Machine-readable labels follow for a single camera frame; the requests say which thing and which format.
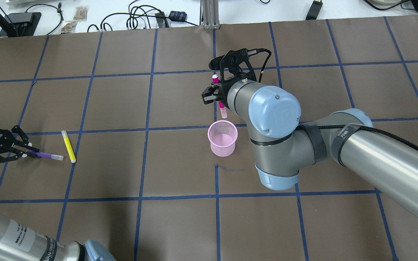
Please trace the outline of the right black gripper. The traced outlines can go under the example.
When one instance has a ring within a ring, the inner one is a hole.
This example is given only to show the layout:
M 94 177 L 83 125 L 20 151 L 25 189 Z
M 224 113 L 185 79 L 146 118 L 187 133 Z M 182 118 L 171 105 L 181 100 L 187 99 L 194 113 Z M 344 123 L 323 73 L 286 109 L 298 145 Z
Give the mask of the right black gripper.
M 204 104 L 211 104 L 214 101 L 222 102 L 223 105 L 229 105 L 228 94 L 231 86 L 228 83 L 211 83 L 201 94 Z

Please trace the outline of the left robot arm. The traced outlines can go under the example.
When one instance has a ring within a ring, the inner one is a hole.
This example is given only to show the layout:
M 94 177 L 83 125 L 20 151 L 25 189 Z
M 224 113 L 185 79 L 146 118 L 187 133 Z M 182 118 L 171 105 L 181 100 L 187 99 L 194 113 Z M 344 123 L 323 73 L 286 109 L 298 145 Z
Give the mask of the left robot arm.
M 43 157 L 32 147 L 20 126 L 0 129 L 0 163 L 20 158 Z M 89 239 L 60 244 L 53 238 L 0 214 L 0 261 L 114 261 L 113 255 L 98 241 Z

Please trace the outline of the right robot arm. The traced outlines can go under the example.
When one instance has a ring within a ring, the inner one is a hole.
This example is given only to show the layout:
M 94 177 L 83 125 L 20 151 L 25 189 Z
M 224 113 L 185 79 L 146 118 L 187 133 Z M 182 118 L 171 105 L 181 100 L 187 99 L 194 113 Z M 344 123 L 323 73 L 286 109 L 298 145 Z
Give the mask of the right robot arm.
M 300 124 L 297 98 L 252 80 L 212 83 L 205 104 L 221 101 L 247 124 L 254 166 L 274 191 L 295 186 L 304 167 L 332 158 L 418 217 L 418 146 L 381 129 L 359 109 Z

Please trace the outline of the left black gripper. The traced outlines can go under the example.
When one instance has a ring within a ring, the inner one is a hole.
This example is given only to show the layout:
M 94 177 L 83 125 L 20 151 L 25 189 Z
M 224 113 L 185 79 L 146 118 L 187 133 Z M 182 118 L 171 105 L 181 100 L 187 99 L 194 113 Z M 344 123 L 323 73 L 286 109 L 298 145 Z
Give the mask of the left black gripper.
M 32 146 L 28 136 L 19 125 L 13 126 L 11 130 L 0 129 L 0 163 L 16 161 L 19 158 L 30 156 L 25 153 L 26 150 L 17 149 L 15 146 L 35 153 L 40 152 L 40 149 Z

